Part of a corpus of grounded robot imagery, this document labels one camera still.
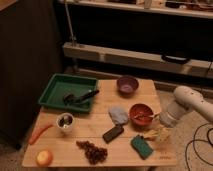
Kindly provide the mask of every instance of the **cloth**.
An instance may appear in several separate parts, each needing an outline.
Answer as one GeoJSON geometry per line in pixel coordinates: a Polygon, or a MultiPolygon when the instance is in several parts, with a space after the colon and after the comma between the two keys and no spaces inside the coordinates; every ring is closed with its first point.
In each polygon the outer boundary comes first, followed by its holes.
{"type": "Polygon", "coordinates": [[[112,106],[108,111],[115,125],[124,125],[129,120],[127,112],[121,106],[112,106]]]}

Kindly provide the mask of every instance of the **carrot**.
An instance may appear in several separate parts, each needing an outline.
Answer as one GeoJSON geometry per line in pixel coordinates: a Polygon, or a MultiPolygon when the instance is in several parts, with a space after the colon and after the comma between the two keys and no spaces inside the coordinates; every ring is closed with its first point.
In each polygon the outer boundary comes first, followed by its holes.
{"type": "Polygon", "coordinates": [[[34,131],[34,133],[31,135],[30,139],[29,139],[29,144],[33,145],[37,139],[40,137],[40,135],[46,131],[48,128],[51,128],[53,126],[52,123],[48,123],[46,125],[41,126],[40,128],[38,128],[37,130],[34,131]]]}

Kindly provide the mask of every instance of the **purple bowl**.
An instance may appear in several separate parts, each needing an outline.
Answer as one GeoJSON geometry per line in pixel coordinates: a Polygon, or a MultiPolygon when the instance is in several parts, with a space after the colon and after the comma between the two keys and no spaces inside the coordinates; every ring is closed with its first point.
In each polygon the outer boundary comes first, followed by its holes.
{"type": "Polygon", "coordinates": [[[130,75],[124,75],[117,79],[118,90],[125,94],[131,94],[137,90],[139,83],[136,78],[130,75]]]}

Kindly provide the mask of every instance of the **grapes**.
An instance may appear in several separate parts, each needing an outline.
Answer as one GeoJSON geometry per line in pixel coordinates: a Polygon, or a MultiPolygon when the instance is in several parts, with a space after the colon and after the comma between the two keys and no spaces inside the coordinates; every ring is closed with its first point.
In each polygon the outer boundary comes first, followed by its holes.
{"type": "Polygon", "coordinates": [[[103,162],[108,155],[106,148],[96,147],[89,141],[76,141],[76,145],[85,150],[85,156],[89,160],[90,164],[103,162]]]}

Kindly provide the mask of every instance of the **cable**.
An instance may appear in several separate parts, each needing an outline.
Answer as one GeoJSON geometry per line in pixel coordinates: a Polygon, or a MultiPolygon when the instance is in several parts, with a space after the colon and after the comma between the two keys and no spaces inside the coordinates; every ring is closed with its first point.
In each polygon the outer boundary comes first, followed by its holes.
{"type": "Polygon", "coordinates": [[[210,140],[210,132],[213,131],[213,128],[209,129],[207,132],[207,140],[208,142],[211,144],[211,146],[213,147],[213,142],[210,140]]]}
{"type": "Polygon", "coordinates": [[[207,134],[206,134],[207,140],[196,139],[196,135],[197,135],[197,132],[199,131],[199,129],[200,129],[201,127],[206,126],[206,125],[211,125],[211,124],[210,124],[210,123],[205,123],[205,124],[199,126],[199,127],[195,130],[193,139],[192,139],[191,141],[189,141],[189,142],[187,143],[187,145],[186,145],[186,148],[185,148],[185,161],[186,161],[187,169],[188,169],[189,171],[190,171],[191,169],[190,169],[190,167],[189,167],[189,162],[188,162],[188,158],[187,158],[187,157],[188,157],[188,156],[187,156],[187,152],[188,152],[189,145],[192,144],[192,143],[193,143],[193,150],[194,150],[195,154],[197,155],[197,157],[198,157],[201,161],[203,161],[204,163],[206,163],[206,164],[208,164],[208,165],[210,165],[210,166],[213,166],[213,163],[210,163],[210,162],[206,161],[205,159],[203,159],[203,158],[199,155],[199,153],[197,152],[197,150],[196,150],[196,148],[195,148],[195,142],[205,142],[205,143],[207,143],[207,144],[209,144],[209,145],[211,145],[211,146],[213,147],[213,143],[212,143],[212,141],[210,140],[210,132],[213,131],[213,128],[210,128],[210,129],[207,131],[207,134]]]}

